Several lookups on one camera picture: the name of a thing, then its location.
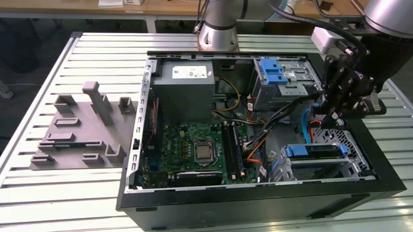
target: wooden table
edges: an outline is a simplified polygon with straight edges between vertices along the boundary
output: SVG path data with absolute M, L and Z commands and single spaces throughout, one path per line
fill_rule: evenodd
M 328 14 L 356 15 L 350 0 L 330 0 L 334 5 Z M 365 6 L 369 0 L 358 0 Z M 59 19 L 143 19 L 148 32 L 155 33 L 155 20 L 195 20 L 198 0 L 144 0 L 142 5 L 99 9 L 99 0 L 0 0 L 0 17 Z M 295 14 L 320 18 L 312 1 L 301 0 Z M 273 17 L 269 22 L 286 21 Z

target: blue plastic latch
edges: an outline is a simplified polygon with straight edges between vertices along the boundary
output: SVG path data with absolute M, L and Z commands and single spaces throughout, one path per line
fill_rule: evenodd
M 293 156 L 308 156 L 309 155 L 305 145 L 290 146 L 290 149 L 293 151 Z
M 349 150 L 345 144 L 340 145 L 341 155 L 346 156 L 349 154 Z
M 267 84 L 286 84 L 289 82 L 282 74 L 282 66 L 275 59 L 262 59 L 261 70 L 266 77 Z
M 289 147 L 285 148 L 285 153 L 286 153 L 286 156 L 287 157 L 291 157 L 293 156 L 293 153 L 291 153 L 291 150 Z
M 279 163 L 279 160 L 273 163 L 271 171 L 274 171 L 274 169 L 277 168 L 278 163 Z

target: table leg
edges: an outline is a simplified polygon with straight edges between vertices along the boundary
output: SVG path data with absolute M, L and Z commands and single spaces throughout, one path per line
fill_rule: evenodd
M 156 16 L 147 15 L 144 17 L 144 20 L 147 22 L 148 33 L 156 33 L 156 25 L 155 25 Z

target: expansion slot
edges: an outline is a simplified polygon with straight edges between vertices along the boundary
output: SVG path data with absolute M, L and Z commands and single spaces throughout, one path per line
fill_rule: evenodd
M 226 155 L 226 173 L 227 178 L 234 180 L 241 176 L 245 176 L 245 166 L 238 143 L 237 126 L 235 124 L 223 123 L 221 125 L 221 130 Z

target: metal table surface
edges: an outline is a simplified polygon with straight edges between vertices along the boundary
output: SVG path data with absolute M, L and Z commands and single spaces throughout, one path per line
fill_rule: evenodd
M 239 35 L 242 51 L 317 52 L 309 37 Z M 39 94 L 0 157 L 0 230 L 3 231 L 140 231 L 115 211 L 120 168 L 31 171 L 38 150 L 56 112 L 58 94 L 82 94 L 84 81 L 99 81 L 110 100 L 138 99 L 146 52 L 197 50 L 187 34 L 84 33 L 71 38 Z M 413 230 L 413 108 L 392 82 L 380 93 L 386 115 L 365 119 L 378 145 L 408 190 L 373 201 L 336 218 L 246 224 L 179 231 L 316 231 Z

